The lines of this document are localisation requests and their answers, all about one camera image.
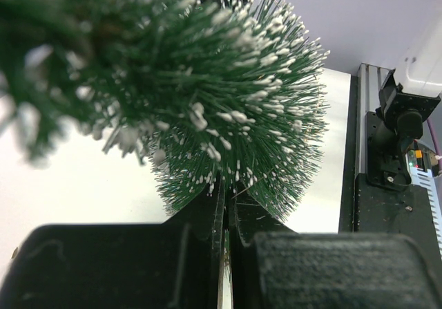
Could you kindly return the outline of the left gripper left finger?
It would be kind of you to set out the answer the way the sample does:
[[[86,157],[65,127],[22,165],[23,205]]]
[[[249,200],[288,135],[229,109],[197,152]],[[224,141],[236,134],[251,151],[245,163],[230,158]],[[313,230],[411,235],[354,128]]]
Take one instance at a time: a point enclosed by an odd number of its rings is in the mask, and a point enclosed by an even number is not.
[[[220,308],[225,191],[161,224],[44,225],[1,286],[2,308]]]

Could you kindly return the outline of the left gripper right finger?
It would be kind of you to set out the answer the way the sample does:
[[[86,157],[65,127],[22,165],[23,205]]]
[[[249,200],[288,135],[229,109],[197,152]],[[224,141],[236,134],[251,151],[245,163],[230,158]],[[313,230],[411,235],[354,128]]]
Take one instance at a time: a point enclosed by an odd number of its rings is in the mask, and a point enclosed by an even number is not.
[[[402,234],[299,234],[227,193],[234,308],[440,308],[441,283]]]

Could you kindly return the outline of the small green christmas tree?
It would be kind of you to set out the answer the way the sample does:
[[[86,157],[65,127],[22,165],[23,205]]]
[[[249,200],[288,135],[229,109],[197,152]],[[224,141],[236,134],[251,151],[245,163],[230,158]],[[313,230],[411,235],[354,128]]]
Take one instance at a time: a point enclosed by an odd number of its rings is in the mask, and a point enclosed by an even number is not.
[[[285,0],[1,0],[1,126],[35,164],[66,120],[149,159],[172,214],[223,182],[285,220],[319,170],[328,54]]]

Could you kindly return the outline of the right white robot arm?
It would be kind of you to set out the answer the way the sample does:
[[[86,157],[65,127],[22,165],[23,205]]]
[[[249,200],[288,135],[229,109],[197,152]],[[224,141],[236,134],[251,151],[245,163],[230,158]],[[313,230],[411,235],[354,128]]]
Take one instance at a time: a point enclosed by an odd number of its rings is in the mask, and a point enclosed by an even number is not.
[[[380,106],[366,117],[369,184],[403,191],[410,172],[423,166],[413,150],[423,124],[441,103],[441,14],[436,14],[390,71],[378,93]]]

